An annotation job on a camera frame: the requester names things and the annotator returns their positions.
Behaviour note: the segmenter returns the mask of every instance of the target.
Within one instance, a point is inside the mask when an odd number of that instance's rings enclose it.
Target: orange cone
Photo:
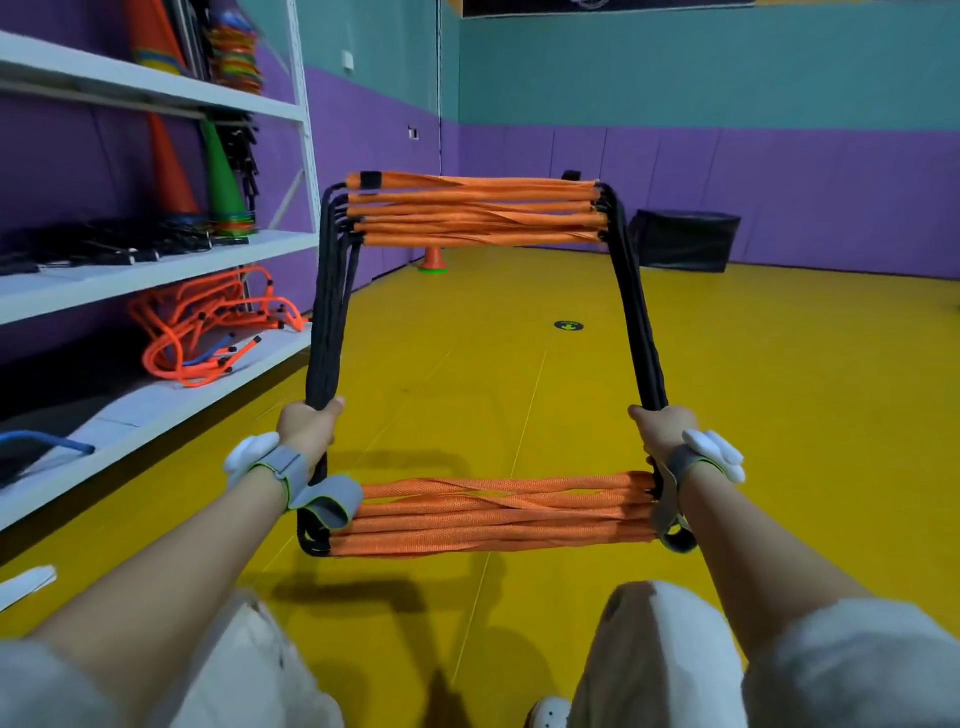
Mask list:
[[[177,44],[163,0],[125,0],[133,60],[157,71],[186,75],[186,61]]]
[[[426,257],[420,266],[422,273],[446,273],[444,257],[440,255],[440,248],[427,248]]]
[[[190,189],[190,181],[177,158],[177,151],[170,140],[167,128],[155,113],[148,113],[150,138],[154,150],[154,177],[160,207],[172,215],[200,215],[197,200]]]

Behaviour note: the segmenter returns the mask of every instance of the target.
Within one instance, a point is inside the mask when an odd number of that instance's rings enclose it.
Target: traffic cone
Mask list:
[[[177,44],[163,0],[124,0],[133,60],[174,76],[186,75],[186,61]]]
[[[148,113],[147,119],[150,121],[154,177],[160,207],[164,212],[188,218],[187,222],[194,222],[200,217],[200,207],[190,189],[190,180],[183,171],[183,165],[177,158],[177,150],[174,149],[167,128],[155,113]]]
[[[440,248],[427,248],[426,256],[420,265],[421,273],[446,273],[444,257],[440,255]]]
[[[253,213],[247,210],[216,127],[209,119],[204,119],[200,122],[200,129],[206,148],[206,177],[214,228],[224,237],[245,237],[256,232]]]

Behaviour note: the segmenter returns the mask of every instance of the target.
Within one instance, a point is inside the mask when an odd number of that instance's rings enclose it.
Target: purple wall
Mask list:
[[[0,28],[40,37],[114,58],[128,55],[120,0],[29,4],[0,0]],[[260,63],[273,98],[293,101],[290,79],[269,52]],[[362,169],[438,174],[440,123],[436,115],[385,98],[323,71],[307,69],[313,119],[314,153],[321,189]],[[205,203],[202,146],[196,126],[167,118],[167,127],[187,170],[198,202]],[[60,221],[149,212],[156,208],[150,134],[143,114],[67,104],[0,93],[0,236],[23,227]],[[285,121],[257,117],[260,169],[258,219],[266,227],[302,168],[297,129]],[[408,127],[420,132],[410,139]],[[309,231],[306,184],[279,227]],[[366,285],[412,259],[417,251],[370,249],[363,252],[357,286]],[[313,304],[316,253],[303,251],[264,261],[280,295],[296,305]],[[8,325],[15,346],[4,348],[0,363],[53,349],[92,330],[125,325],[118,301],[92,303],[36,321]]]
[[[960,278],[960,133],[461,125],[470,176],[580,169],[639,207],[741,215],[732,260]]]

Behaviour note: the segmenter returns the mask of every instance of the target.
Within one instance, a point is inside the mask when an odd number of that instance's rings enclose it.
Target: coiled orange rope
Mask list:
[[[353,524],[330,538],[331,555],[382,558],[653,541],[653,487],[651,473],[422,478],[366,486],[367,500]]]
[[[249,274],[266,277],[263,296],[247,295],[243,277]],[[274,295],[274,282],[260,266],[147,290],[130,301],[128,310],[152,339],[143,352],[144,368],[184,387],[200,387],[229,374],[260,343],[254,336],[242,347],[235,346],[234,329],[289,326],[303,331],[300,312]]]

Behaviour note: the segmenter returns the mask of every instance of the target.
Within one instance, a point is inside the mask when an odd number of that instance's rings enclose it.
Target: black velcro tab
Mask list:
[[[382,172],[361,172],[360,189],[379,189],[383,184]]]

